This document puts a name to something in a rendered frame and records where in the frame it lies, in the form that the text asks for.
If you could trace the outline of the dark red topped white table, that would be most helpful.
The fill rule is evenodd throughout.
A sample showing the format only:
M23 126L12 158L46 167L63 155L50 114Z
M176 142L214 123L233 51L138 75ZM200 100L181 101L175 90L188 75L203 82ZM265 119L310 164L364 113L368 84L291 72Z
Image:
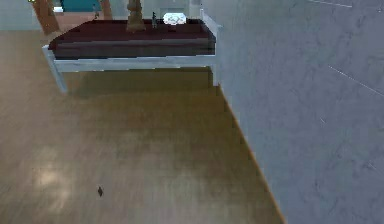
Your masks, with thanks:
M125 20L93 20L57 36L42 47L62 93L68 88L66 72L123 71L134 69L217 67L216 45L221 26L205 13L198 19L157 26L131 33Z

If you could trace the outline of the white round bowl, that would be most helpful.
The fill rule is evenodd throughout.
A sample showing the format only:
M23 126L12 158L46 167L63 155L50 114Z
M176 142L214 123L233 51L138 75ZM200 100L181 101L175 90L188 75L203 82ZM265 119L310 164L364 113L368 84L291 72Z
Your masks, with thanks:
M187 17L184 13L165 13L163 22L167 25L182 25L187 22Z

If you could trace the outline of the tan stacked sculpture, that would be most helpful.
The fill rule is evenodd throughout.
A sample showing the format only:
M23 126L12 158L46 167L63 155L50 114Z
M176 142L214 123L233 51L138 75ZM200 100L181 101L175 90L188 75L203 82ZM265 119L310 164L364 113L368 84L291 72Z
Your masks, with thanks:
M129 11L126 30L131 33L145 31L143 22L142 6L140 0L128 0L127 10Z

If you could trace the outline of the brown wooden chair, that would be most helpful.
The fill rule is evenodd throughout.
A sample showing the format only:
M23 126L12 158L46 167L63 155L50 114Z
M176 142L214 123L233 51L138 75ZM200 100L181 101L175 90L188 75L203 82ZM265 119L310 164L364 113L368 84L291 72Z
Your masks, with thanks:
M88 21L111 20L110 0L99 0L101 10L65 12L60 0L28 0L45 35L61 34Z

